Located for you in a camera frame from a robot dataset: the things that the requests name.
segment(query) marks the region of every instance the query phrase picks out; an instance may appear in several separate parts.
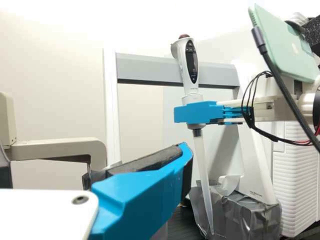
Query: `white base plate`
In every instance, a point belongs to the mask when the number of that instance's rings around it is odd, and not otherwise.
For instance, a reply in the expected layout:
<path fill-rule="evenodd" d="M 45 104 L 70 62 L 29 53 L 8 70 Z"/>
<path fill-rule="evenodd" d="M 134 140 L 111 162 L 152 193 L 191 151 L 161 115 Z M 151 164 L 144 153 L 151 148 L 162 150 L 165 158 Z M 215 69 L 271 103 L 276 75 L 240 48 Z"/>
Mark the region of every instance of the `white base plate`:
<path fill-rule="evenodd" d="M 90 191 L 0 189 L 0 239 L 87 239 L 97 212 Z"/>

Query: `screw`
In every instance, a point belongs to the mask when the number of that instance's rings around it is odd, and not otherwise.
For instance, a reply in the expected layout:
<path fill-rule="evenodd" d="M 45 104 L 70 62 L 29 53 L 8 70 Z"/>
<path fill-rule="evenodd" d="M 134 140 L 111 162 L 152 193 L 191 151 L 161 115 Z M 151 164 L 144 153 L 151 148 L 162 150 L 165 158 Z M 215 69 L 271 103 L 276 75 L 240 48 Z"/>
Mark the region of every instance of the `screw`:
<path fill-rule="evenodd" d="M 87 196 L 77 196 L 75 199 L 72 200 L 72 203 L 75 205 L 84 204 L 88 201 L 89 198 Z"/>

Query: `black cable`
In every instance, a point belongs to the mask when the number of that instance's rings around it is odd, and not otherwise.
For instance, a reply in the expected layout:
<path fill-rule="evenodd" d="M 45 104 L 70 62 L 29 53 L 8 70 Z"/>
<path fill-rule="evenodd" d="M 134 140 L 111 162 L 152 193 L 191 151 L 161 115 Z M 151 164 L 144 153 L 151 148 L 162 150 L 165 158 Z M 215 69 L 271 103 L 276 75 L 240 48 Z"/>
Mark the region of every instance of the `black cable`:
<path fill-rule="evenodd" d="M 260 51 L 260 54 L 263 56 L 263 59 L 267 66 L 269 67 L 270 71 L 272 72 L 272 75 L 275 79 L 275 82 L 277 83 L 278 87 L 280 88 L 286 102 L 288 103 L 289 107 L 291 108 L 294 116 L 296 117 L 297 121 L 299 122 L 300 126 L 302 127 L 303 131 L 307 135 L 307 137 L 310 139 L 311 143 L 314 145 L 314 147 L 317 149 L 317 151 L 320 153 L 320 142 L 310 129 L 307 121 L 305 120 L 304 116 L 301 114 L 298 106 L 296 105 L 295 101 L 292 99 L 290 92 L 288 91 L 285 83 L 283 82 L 278 69 L 274 66 L 272 63 L 268 51 L 266 48 L 265 41 L 263 39 L 263 35 L 259 29 L 259 27 L 254 27 L 252 29 L 252 34 L 254 41 L 256 43 L 257 48 Z"/>
<path fill-rule="evenodd" d="M 263 72 L 260 72 L 257 76 L 255 76 L 250 81 L 248 86 L 246 87 L 246 89 L 243 93 L 242 101 L 241 101 L 241 112 L 242 112 L 243 118 L 244 118 L 245 122 L 247 123 L 247 125 L 249 126 L 249 128 L 255 130 L 257 133 L 270 139 L 273 142 L 281 141 L 281 142 L 296 145 L 296 146 L 310 146 L 309 142 L 301 143 L 301 142 L 281 138 L 281 137 L 275 136 L 271 133 L 268 133 L 268 132 L 260 129 L 255 125 L 255 112 L 254 112 L 253 105 L 254 105 L 254 100 L 255 100 L 255 96 L 256 96 L 256 92 L 257 92 L 258 80 L 261 76 L 266 76 L 267 78 L 272 77 L 272 73 L 270 71 L 263 71 Z M 252 96 L 251 107 L 248 107 L 249 103 L 250 103 L 250 95 L 251 95 L 250 93 L 251 93 L 253 85 L 254 85 L 254 92 L 253 92 L 253 96 Z M 244 100 L 245 100 L 248 89 L 250 92 L 249 92 L 249 97 L 246 102 L 247 107 L 246 107 L 246 110 L 244 111 Z"/>

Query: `pipette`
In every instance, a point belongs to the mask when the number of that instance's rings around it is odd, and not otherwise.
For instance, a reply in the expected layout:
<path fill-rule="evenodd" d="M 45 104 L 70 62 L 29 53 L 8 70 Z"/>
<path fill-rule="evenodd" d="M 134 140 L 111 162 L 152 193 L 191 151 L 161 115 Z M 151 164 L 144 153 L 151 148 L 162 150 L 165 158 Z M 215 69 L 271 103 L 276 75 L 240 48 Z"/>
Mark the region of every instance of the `pipette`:
<path fill-rule="evenodd" d="M 179 40 L 171 45 L 171 54 L 179 64 L 180 74 L 184 87 L 185 96 L 182 98 L 183 105 L 203 101 L 203 96 L 198 92 L 199 66 L 196 48 L 193 39 L 183 34 Z M 193 131 L 195 155 L 198 162 L 201 188 L 204 199 L 204 206 L 212 235 L 214 235 L 214 219 L 211 203 L 208 172 L 206 168 L 206 157 L 202 128 L 205 124 L 187 124 Z"/>

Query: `green smartphone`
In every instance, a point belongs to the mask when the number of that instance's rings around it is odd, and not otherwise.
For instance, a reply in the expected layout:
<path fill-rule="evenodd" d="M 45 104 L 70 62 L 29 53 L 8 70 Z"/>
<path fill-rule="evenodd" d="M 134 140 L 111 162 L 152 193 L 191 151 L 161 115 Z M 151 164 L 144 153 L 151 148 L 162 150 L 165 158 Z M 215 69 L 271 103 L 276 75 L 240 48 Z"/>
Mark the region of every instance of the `green smartphone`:
<path fill-rule="evenodd" d="M 280 74 L 313 83 L 320 71 L 304 35 L 257 4 L 249 8 L 249 15 L 253 26 L 260 28 L 268 54 Z"/>

